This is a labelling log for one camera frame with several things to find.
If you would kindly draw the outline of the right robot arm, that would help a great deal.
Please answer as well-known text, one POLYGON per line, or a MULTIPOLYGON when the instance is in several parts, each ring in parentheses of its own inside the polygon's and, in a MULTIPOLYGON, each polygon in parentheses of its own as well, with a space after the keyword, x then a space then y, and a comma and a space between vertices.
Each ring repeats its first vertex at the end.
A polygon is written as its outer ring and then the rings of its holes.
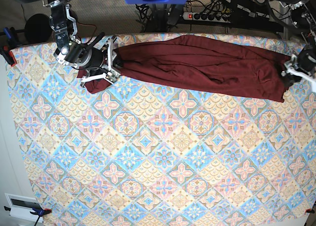
MULTIPOLYGON (((39 0, 16 0, 30 3, 39 0)), ((106 39, 101 49, 96 49, 104 33, 101 32, 93 41, 84 44, 77 36, 77 18, 71 11, 71 0, 47 0, 44 7, 49 7, 51 16, 49 25, 54 32, 57 49, 54 56, 57 61, 82 71, 81 85, 92 81, 107 81, 114 84, 121 75, 122 61, 114 51, 116 36, 106 39)))

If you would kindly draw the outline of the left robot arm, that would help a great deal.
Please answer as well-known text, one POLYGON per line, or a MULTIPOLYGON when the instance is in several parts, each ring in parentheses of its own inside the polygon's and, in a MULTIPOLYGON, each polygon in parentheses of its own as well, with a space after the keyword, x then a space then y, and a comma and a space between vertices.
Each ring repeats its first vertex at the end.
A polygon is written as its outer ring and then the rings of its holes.
POLYGON ((293 33, 302 35, 306 42, 299 54, 293 53, 285 62, 282 75, 295 82, 301 79, 311 84, 312 92, 316 91, 316 9, 310 0, 277 0, 290 12, 291 24, 277 18, 268 0, 265 4, 272 18, 293 33))

